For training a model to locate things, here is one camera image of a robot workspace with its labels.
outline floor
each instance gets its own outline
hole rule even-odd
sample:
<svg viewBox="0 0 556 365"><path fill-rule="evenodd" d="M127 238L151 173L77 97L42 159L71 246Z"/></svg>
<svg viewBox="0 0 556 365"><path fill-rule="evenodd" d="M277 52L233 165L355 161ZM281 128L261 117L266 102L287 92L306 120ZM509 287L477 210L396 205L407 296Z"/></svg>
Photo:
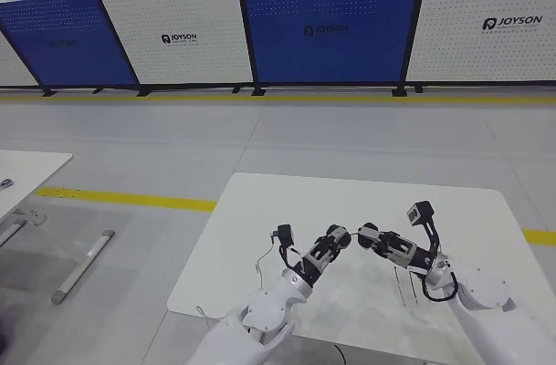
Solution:
<svg viewBox="0 0 556 365"><path fill-rule="evenodd" d="M0 101L0 149L73 153L52 186L206 200L233 172L491 188L521 227L556 231L556 105ZM11 339L0 365L185 364L206 325L166 300L209 214L31 203L58 239L117 235L60 306L49 299L73 262L30 224L0 250ZM531 248L556 293L556 247ZM418 363L342 349L349 364ZM342 360L330 344L291 339L268 363Z"/></svg>

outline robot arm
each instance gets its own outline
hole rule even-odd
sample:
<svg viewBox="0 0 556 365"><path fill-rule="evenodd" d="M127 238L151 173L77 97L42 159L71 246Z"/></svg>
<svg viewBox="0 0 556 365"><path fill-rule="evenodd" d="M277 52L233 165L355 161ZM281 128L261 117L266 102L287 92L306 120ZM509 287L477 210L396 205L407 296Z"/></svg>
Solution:
<svg viewBox="0 0 556 365"><path fill-rule="evenodd" d="M291 308L306 303L324 269L349 246L351 235L332 225L324 236L294 266L287 252L294 241L288 224L278 227L279 253L286 269L268 290L258 289L231 310L201 341L189 365L260 365L294 330Z"/></svg>
<svg viewBox="0 0 556 365"><path fill-rule="evenodd" d="M379 232L374 224L359 229L359 243L414 272L421 278L428 299L447 302L487 365L556 365L556 337L511 294L505 280L480 269L452 265L440 252L433 214L429 202L417 203L407 213L412 225L424 226L429 250L395 232ZM441 289L445 296L430 297L428 287Z"/></svg>

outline wall partition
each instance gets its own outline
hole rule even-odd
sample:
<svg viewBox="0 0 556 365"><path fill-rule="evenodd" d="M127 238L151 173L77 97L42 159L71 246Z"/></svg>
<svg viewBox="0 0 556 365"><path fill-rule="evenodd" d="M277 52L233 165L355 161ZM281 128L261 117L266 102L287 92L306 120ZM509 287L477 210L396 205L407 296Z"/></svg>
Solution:
<svg viewBox="0 0 556 365"><path fill-rule="evenodd" d="M26 65L0 31L0 86L35 86Z"/></svg>
<svg viewBox="0 0 556 365"><path fill-rule="evenodd" d="M246 0L266 84L397 83L415 0Z"/></svg>
<svg viewBox="0 0 556 365"><path fill-rule="evenodd" d="M0 1L0 27L46 86L134 85L97 1Z"/></svg>
<svg viewBox="0 0 556 365"><path fill-rule="evenodd" d="M556 0L424 0L407 80L556 80Z"/></svg>
<svg viewBox="0 0 556 365"><path fill-rule="evenodd" d="M238 0L103 0L142 84L251 82Z"/></svg>

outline table leg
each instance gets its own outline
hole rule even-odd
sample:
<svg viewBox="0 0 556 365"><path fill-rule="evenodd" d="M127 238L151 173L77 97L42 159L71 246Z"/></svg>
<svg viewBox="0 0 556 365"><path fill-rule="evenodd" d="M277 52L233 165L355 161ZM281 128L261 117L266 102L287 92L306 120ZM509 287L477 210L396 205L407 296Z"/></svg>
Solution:
<svg viewBox="0 0 556 365"><path fill-rule="evenodd" d="M74 247L73 245L65 245L64 243L60 243L52 238L42 227L41 225L47 221L47 215L40 212L40 210L35 209L34 207L30 206L28 203L22 203L20 205L20 210L24 212L24 214L32 221L34 226L36 226L40 232L42 232L49 242L60 248L63 252L65 252L68 256L74 259L77 262L77 267L68 275L65 282L60 286L60 288L55 292L55 294L50 299L54 304L60 304L65 300L70 289L72 289L75 284L79 281L80 277L85 273L85 270L91 265L95 257L99 254L99 252L103 249L105 244L109 242L109 240L115 235L115 232L112 230L103 231L97 242L91 247L91 249L85 254L80 252L79 249Z"/></svg>
<svg viewBox="0 0 556 365"><path fill-rule="evenodd" d="M77 267L75 267L75 269L67 277L67 280L65 280L65 282L62 283L60 288L52 296L51 300L54 304L60 304L62 303L63 300L65 300L65 297L67 296L70 289L72 289L77 283L77 281L79 281L80 277L83 275L85 270L87 270L87 267L91 265L91 263L93 262L95 257L97 257L101 249L103 249L103 246L107 244L107 242L113 237L113 235L115 235L115 232L111 230L107 230L103 232L101 237L99 237L97 242L95 242L95 245L91 247L91 250L87 254L87 258L83 262L79 263Z"/></svg>
<svg viewBox="0 0 556 365"><path fill-rule="evenodd" d="M0 247L5 243L5 241L10 239L10 237L14 235L14 233L22 228L24 224L26 224L26 219L18 219L12 225L7 227L7 229L0 234Z"/></svg>

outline white tabletop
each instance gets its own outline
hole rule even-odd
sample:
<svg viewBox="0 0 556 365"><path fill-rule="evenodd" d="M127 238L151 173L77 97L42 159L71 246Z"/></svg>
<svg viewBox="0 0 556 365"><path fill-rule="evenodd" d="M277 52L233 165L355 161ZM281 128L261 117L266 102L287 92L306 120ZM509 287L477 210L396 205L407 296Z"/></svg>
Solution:
<svg viewBox="0 0 556 365"><path fill-rule="evenodd" d="M301 253L331 224L356 232L366 222L427 248L424 229L410 226L405 216L423 200L435 209L443 252L453 262L501 275L556 333L556 298L499 192L387 182L233 175L168 308L197 316L195 306L201 306L208 316L222 317L242 302L259 286L255 263L279 224L292 224ZM268 287L284 268L276 247L261 266ZM414 282L415 304L409 276L398 268L402 300L393 268L353 239L317 282L309 302L298 306L294 333L435 363L482 363L449 307L424 299L419 282Z"/></svg>
<svg viewBox="0 0 556 365"><path fill-rule="evenodd" d="M14 181L0 191L0 222L72 158L70 153L0 150L0 182Z"/></svg>

